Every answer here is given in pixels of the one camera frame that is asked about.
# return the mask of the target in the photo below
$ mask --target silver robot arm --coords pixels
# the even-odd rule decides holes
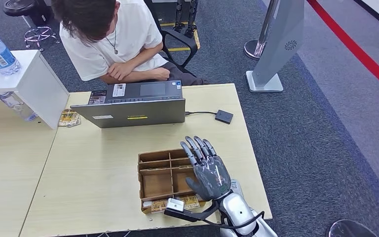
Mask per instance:
[[[204,221],[219,227],[223,237],[277,237],[263,220],[264,212],[258,214],[249,207],[243,196],[231,190],[229,173],[211,143],[197,136],[194,139],[187,136],[185,140],[189,146],[186,142],[181,142],[181,146],[193,165],[197,179],[196,182],[187,177],[186,182],[203,200],[211,200],[212,205],[201,213],[193,213],[184,210],[183,202],[170,198],[164,214],[192,222]],[[206,218],[217,210],[221,224],[207,221]]]

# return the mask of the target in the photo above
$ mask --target chair armrest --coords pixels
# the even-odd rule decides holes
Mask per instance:
[[[163,39],[165,39],[166,35],[170,35],[173,38],[179,40],[180,42],[184,43],[186,46],[189,47],[190,54],[189,54],[188,58],[185,60],[185,62],[183,64],[181,64],[182,67],[185,67],[188,64],[188,62],[190,62],[191,58],[193,58],[193,56],[195,55],[195,53],[197,53],[197,51],[198,51],[198,46],[197,46],[195,40],[193,38],[190,39],[190,38],[182,35],[181,33],[176,32],[174,30],[162,30],[162,34],[163,34]],[[168,55],[168,57],[171,60],[173,60],[172,57],[171,57],[171,55],[170,55],[170,53],[169,53],[169,51],[167,50],[165,42],[163,42],[163,45],[164,45],[164,51],[165,51],[165,53]]]

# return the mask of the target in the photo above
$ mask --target red line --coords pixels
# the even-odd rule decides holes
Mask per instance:
[[[334,21],[316,0],[307,0],[314,11],[361,63],[379,79],[379,65]]]

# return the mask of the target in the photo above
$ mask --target necklace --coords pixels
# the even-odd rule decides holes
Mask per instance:
[[[114,47],[114,53],[118,54],[118,50],[115,48],[115,45],[117,44],[117,21],[115,21],[114,35],[115,35],[114,44],[112,44],[111,41],[107,37],[105,37],[105,38],[108,40],[108,42],[111,44],[111,46]]]

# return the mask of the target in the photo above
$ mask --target white t-shirt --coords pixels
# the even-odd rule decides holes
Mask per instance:
[[[113,63],[124,63],[140,53],[140,49],[153,48],[162,42],[152,14],[143,0],[117,0],[120,2],[115,31],[97,43],[84,45],[79,38],[70,37],[60,24],[60,38],[82,80],[91,80],[107,74]],[[139,65],[134,71],[142,72],[158,68],[167,61],[159,54]]]

